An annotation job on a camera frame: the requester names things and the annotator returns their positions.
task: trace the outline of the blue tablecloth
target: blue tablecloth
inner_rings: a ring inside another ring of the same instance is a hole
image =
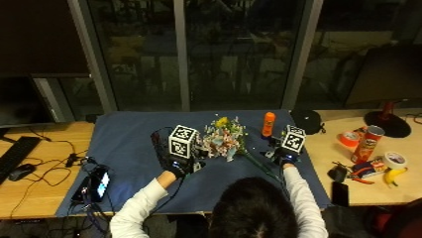
[[[273,133],[279,134],[287,124],[295,125],[287,110],[276,110],[277,119]],[[268,142],[260,137],[267,111],[219,111],[219,112],[114,112],[100,116],[94,130],[88,155],[95,157],[100,164],[111,167],[111,184],[108,193],[115,210],[118,211],[128,198],[143,188],[161,173],[163,169],[156,157],[151,142],[151,133],[163,127],[184,125],[204,132],[205,126],[219,116],[239,117],[241,125],[247,127],[247,149],[255,159],[265,164],[276,175],[280,169],[260,152],[271,150]],[[316,170],[305,152],[301,162],[297,163],[304,179],[311,185],[315,197],[321,208],[327,208],[332,202],[319,180]],[[56,216],[67,216],[74,195],[86,172],[80,172],[71,187]],[[225,158],[207,159],[207,166],[189,175],[175,199],[160,209],[163,213],[187,213],[212,211],[220,195],[227,186],[237,179],[245,177],[264,177],[277,186],[283,186],[271,178],[243,156],[235,156],[232,162]],[[179,187],[179,181],[169,187],[172,195]],[[159,205],[169,199],[161,199]],[[111,211],[111,204],[106,198],[100,203],[104,211]]]

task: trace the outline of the phone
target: phone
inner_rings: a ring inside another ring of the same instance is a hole
[[[333,181],[332,184],[332,203],[349,206],[349,186],[337,181]]]
[[[106,168],[96,169],[91,176],[86,177],[80,186],[71,197],[71,201],[75,203],[83,203],[82,190],[87,187],[90,192],[91,202],[102,202],[106,194],[106,190],[110,184],[110,175]]]

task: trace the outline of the orange bottle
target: orange bottle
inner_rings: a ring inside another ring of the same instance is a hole
[[[264,116],[264,127],[261,136],[264,139],[268,139],[273,135],[273,126],[276,121],[276,114],[272,112],[267,112]]]

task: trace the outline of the dark hair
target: dark hair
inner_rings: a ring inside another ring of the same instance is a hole
[[[297,237],[291,201],[264,178],[243,178],[221,195],[212,212],[211,238]]]

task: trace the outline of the flower bouquet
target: flower bouquet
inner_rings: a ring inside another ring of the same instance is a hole
[[[211,158],[223,156],[231,162],[236,153],[245,152],[244,139],[248,133],[237,117],[235,119],[220,117],[213,120],[205,127],[205,133],[203,143]]]

